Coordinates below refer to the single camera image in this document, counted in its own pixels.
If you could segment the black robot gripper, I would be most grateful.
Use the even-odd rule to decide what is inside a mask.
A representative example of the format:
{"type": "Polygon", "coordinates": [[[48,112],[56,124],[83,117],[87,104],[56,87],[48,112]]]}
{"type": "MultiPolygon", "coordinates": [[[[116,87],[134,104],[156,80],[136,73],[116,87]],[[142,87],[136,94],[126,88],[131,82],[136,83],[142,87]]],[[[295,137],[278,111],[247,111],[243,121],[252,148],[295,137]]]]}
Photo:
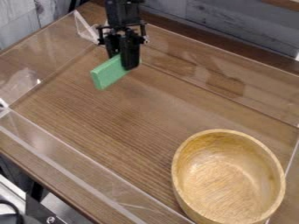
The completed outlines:
{"type": "Polygon", "coordinates": [[[126,70],[132,70],[139,66],[140,38],[142,44],[148,41],[146,21],[140,17],[140,4],[144,2],[146,0],[104,0],[107,25],[98,27],[98,43],[106,44],[110,58],[119,54],[120,48],[122,65],[126,70]],[[127,30],[131,26],[140,27],[140,37],[132,30],[127,30]],[[126,31],[126,34],[119,42],[119,36],[115,34],[120,31],[126,31]]]}

